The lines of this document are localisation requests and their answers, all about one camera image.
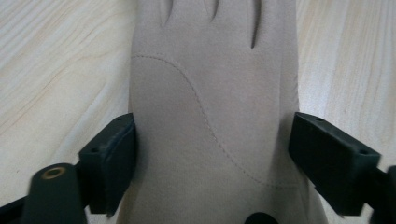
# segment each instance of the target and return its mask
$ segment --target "suede glove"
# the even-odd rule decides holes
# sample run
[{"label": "suede glove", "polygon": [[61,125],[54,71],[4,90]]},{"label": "suede glove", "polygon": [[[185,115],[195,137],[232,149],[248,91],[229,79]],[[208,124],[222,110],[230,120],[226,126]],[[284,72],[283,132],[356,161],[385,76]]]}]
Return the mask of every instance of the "suede glove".
[{"label": "suede glove", "polygon": [[141,0],[130,89],[138,159],[119,223],[326,223],[288,154],[293,0]]}]

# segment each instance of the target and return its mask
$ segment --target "clamp jaw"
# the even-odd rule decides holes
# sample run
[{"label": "clamp jaw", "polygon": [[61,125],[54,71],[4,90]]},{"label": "clamp jaw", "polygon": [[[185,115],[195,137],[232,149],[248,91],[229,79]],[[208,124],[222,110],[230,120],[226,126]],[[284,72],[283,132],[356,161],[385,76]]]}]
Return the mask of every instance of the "clamp jaw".
[{"label": "clamp jaw", "polygon": [[[112,120],[79,153],[79,163],[54,164],[37,172],[29,194],[0,208],[0,223],[87,223],[84,207],[113,216],[134,173],[134,117]],[[289,153],[316,190],[341,216],[373,207],[370,223],[396,224],[396,166],[376,166],[380,154],[324,119],[295,113]],[[246,224],[276,224],[264,213]]]}]

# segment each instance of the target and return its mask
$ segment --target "screw hole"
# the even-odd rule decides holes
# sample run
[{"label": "screw hole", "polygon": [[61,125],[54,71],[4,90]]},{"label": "screw hole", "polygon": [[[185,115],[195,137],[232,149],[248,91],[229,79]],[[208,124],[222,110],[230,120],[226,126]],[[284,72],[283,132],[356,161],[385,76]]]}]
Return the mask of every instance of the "screw hole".
[{"label": "screw hole", "polygon": [[53,179],[53,178],[56,178],[56,177],[62,175],[65,171],[66,171],[66,169],[64,169],[64,167],[61,167],[61,166],[55,167],[55,168],[52,168],[52,169],[49,169],[48,171],[46,171],[41,176],[41,178],[43,178],[43,179]]}]

